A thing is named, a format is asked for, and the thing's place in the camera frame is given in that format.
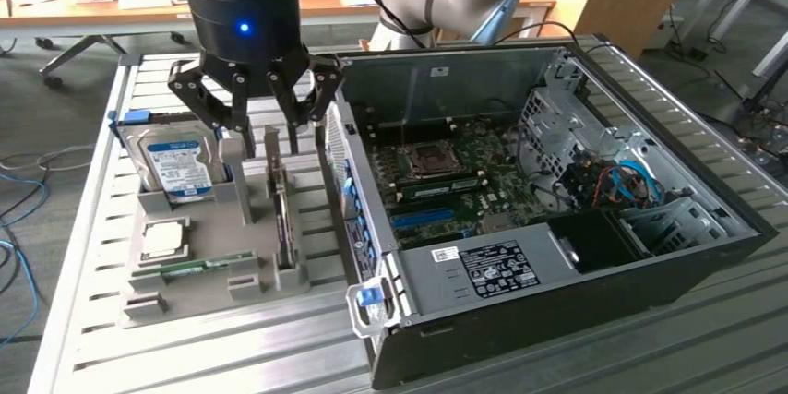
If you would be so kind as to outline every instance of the metal rail table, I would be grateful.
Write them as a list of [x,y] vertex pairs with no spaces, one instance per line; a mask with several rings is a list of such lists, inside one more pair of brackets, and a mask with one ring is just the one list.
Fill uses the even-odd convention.
[[[597,43],[582,40],[587,48]],[[593,56],[781,236],[675,304],[390,393],[755,393],[788,386],[788,193],[622,53],[602,49]],[[170,65],[183,57],[153,55],[122,66],[107,110],[183,110],[166,83]],[[307,88],[301,84],[298,93]],[[590,100],[607,102],[598,90]],[[602,112],[614,125],[630,119],[617,106]],[[274,100],[251,105],[251,121],[259,139],[263,125],[283,124]],[[31,393],[374,392],[365,346],[350,329],[313,134],[302,135],[299,144],[302,154],[285,161],[297,174],[298,205],[309,221],[302,230],[313,290],[270,304],[122,329],[117,322],[139,178],[103,128]],[[261,170],[265,161],[251,160],[246,167]]]

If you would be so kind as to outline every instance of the wd hard drive label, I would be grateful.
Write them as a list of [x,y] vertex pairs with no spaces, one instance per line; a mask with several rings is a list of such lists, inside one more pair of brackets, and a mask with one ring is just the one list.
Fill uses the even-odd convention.
[[201,142],[158,143],[149,146],[165,190],[177,197],[198,197],[211,191],[209,167],[198,160]]
[[489,298],[539,285],[538,275],[517,241],[459,253],[477,294]]

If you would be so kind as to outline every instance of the chair wheel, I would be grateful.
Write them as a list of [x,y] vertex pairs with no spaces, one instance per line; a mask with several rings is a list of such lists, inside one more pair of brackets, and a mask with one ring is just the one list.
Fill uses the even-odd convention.
[[59,90],[61,88],[63,88],[63,79],[62,78],[46,76],[43,78],[43,82],[50,90]]
[[174,42],[177,42],[179,45],[185,45],[186,44],[186,37],[185,34],[179,33],[179,32],[173,32],[170,34],[170,38],[173,39]]
[[43,50],[51,50],[55,48],[55,44],[53,43],[53,41],[42,37],[37,38],[37,46]]

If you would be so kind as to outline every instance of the hard drive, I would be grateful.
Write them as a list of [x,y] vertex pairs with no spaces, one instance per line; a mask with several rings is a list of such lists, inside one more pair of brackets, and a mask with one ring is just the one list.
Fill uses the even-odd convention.
[[219,159],[218,132],[193,113],[133,111],[114,130],[135,163],[143,188],[165,191],[173,203],[214,196],[229,181]]

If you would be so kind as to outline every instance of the gray floor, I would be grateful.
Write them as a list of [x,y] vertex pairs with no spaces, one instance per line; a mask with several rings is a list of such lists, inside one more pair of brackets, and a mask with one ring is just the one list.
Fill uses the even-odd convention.
[[[695,0],[681,0],[677,13],[682,14]],[[703,63],[718,69],[734,83],[758,83],[750,71],[786,32],[786,16],[754,5],[742,17],[726,39],[730,54],[713,54]],[[343,27],[306,31],[310,45],[354,43],[359,37],[369,37],[371,28]],[[73,40],[57,40],[62,45]],[[170,41],[167,35],[121,38],[127,50],[142,54],[193,52]],[[38,68],[51,53],[33,45],[31,40],[18,44],[17,51],[0,59],[0,157],[23,152],[43,153],[71,145],[90,143],[103,125],[105,101],[110,92],[115,72],[117,55],[103,46],[97,46],[79,60],[67,64],[58,72],[69,88],[50,91],[42,84]],[[642,64],[666,83],[677,89],[703,73],[662,53],[649,53]],[[729,113],[735,108],[735,96],[718,87],[719,80],[710,78],[678,89],[679,96],[706,113]],[[788,80],[783,80],[774,95],[785,97]],[[82,161],[85,156],[67,159]],[[21,173],[35,178],[39,171]],[[43,293],[51,297],[57,287],[61,262],[69,243],[73,218],[81,198],[87,171],[57,173],[50,180],[51,196],[46,206],[34,216],[14,226],[14,232],[33,263]],[[0,209],[7,208],[26,193],[22,186],[0,181]],[[9,267],[0,269],[0,281],[9,278]],[[30,290],[21,278],[11,291],[0,297],[0,337],[10,334],[30,314]],[[25,332],[26,336],[42,334],[46,321],[46,307],[37,322]],[[0,349],[0,392],[25,392],[39,344],[33,342],[10,344]]]

